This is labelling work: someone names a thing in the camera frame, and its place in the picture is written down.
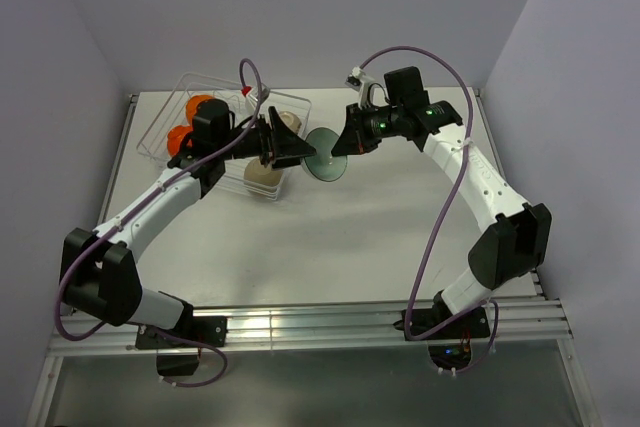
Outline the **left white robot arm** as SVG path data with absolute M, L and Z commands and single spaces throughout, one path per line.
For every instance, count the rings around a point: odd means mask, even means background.
M 54 307 L 58 333 L 70 341 L 84 338 L 63 326 L 61 308 L 67 305 L 98 319 L 101 326 L 145 325 L 159 329 L 172 346 L 190 342 L 195 335 L 193 306 L 144 288 L 137 270 L 141 256 L 176 217 L 213 189 L 227 161 L 256 158 L 282 170 L 315 153 L 275 108 L 236 124 L 223 100 L 200 102 L 156 182 L 111 220 L 92 230 L 76 228 L 65 238 Z

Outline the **light green bowl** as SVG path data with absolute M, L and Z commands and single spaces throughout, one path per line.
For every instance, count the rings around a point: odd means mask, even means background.
M 332 149 L 339 135 L 326 127 L 317 127 L 310 131 L 305 141 L 316 150 L 313 156 L 305 157 L 302 167 L 305 172 L 322 182 L 335 182 L 346 172 L 348 160 L 346 156 L 334 156 Z

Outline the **white orange bowl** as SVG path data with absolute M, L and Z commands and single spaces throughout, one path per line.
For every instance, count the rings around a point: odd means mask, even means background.
M 174 157 L 180 151 L 184 138 L 192 132 L 190 125 L 177 125 L 167 134 L 167 151 L 170 157 Z

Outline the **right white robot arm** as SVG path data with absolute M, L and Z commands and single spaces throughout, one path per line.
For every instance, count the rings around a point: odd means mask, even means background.
M 507 184 L 471 140 L 471 120 L 447 101 L 431 101 L 418 68 L 389 72 L 384 82 L 388 102 L 375 106 L 369 96 L 373 78 L 359 67 L 352 70 L 347 83 L 359 98 L 346 109 L 332 154 L 363 155 L 386 138 L 403 137 L 435 162 L 471 209 L 481 236 L 468 254 L 467 269 L 440 292 L 443 306 L 432 315 L 435 330 L 452 337 L 467 324 L 465 309 L 543 262 L 551 213 Z

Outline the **cream bowl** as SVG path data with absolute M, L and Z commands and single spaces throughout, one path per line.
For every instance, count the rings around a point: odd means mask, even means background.
M 295 134 L 301 131 L 301 119 L 294 113 L 289 111 L 279 111 L 279 117 L 282 122 Z
M 252 193 L 271 196 L 278 190 L 281 178 L 280 171 L 273 170 L 271 165 L 263 166 L 258 159 L 253 159 L 245 167 L 243 183 Z

